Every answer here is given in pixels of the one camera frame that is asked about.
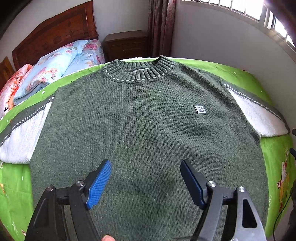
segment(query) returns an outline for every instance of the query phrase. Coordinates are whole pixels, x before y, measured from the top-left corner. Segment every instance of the fingertip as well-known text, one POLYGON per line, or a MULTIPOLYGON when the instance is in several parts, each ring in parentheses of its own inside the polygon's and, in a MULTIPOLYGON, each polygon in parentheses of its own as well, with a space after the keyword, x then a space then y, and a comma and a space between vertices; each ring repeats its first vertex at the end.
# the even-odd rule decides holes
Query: fingertip
POLYGON ((106 235, 102 238, 102 241, 115 241, 115 239, 109 235, 106 235))

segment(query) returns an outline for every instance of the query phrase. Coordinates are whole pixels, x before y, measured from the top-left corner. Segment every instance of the nightstand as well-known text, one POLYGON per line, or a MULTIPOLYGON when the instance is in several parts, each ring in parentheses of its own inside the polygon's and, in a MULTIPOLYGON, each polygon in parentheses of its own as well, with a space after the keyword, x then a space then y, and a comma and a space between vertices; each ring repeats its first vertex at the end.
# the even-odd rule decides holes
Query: nightstand
POLYGON ((147 57, 148 37, 143 31, 109 34, 105 38, 108 61, 134 57, 147 57))

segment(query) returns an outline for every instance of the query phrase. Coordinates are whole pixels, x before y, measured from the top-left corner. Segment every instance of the green sheet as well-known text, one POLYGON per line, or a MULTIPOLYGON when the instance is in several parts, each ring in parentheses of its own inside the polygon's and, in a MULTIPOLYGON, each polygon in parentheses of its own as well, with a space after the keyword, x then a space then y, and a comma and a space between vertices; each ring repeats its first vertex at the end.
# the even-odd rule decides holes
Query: green sheet
MULTIPOLYGON (((228 82, 257 95, 269 104, 272 104, 268 94, 261 87, 260 83, 248 72, 222 64, 200 60, 174 60, 216 74, 228 82)), ((48 98, 60 86, 67 85, 83 75, 97 71, 102 66, 104 66, 104 64, 63 77, 45 87, 43 91, 37 92, 22 104, 15 106, 4 116, 3 120, 0 121, 0 132, 5 129, 10 120, 21 110, 48 98)), ((260 143, 268 176, 269 209, 265 233, 266 236, 269 237, 272 234, 272 228, 279 213, 281 203, 283 205, 285 204, 287 193, 290 191, 293 180, 296 177, 296 169, 294 159, 288 152, 289 148, 293 146, 292 139, 289 135, 268 138, 263 137, 260 143), (282 163, 285 164, 285 161, 287 161, 286 171, 288 175, 281 187, 278 188, 277 183, 282 176, 282 163)), ((0 219, 15 241, 22 241, 25 238, 24 233, 28 228, 33 213, 32 200, 29 166, 23 164, 0 164, 0 219)))

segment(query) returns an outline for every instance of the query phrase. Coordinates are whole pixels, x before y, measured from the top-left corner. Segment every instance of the wall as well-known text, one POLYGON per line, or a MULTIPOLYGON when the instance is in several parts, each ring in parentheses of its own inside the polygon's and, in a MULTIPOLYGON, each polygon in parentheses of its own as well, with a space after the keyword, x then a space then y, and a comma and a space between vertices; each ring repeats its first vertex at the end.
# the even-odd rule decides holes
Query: wall
MULTIPOLYGON (((12 50, 44 20, 88 0, 33 0, 16 16, 0 40, 0 61, 8 56, 11 64, 12 50)), ((93 0, 94 18, 100 41, 106 35, 132 31, 147 31, 148 0, 93 0)))
POLYGON ((272 38, 227 14, 230 10, 217 11, 207 5, 177 1, 172 57, 249 71, 261 82, 289 127, 296 128, 295 62, 272 38))

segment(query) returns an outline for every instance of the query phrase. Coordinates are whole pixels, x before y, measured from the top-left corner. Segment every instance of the black cable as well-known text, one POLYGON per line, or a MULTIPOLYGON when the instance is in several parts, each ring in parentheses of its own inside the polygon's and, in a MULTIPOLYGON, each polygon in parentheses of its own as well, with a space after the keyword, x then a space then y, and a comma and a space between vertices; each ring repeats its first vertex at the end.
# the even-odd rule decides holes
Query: black cable
POLYGON ((281 212, 279 213, 279 215, 278 215, 277 218, 276 218, 276 221, 274 222, 274 231, 275 231, 275 229, 276 229, 276 222, 277 222, 279 216, 281 215, 281 213, 284 211, 285 207, 287 206, 288 201, 290 200, 291 195, 292 195, 292 194, 290 194, 290 196, 289 196, 289 198, 288 198, 288 200, 287 200, 287 202, 286 202, 284 208, 281 210, 281 212))

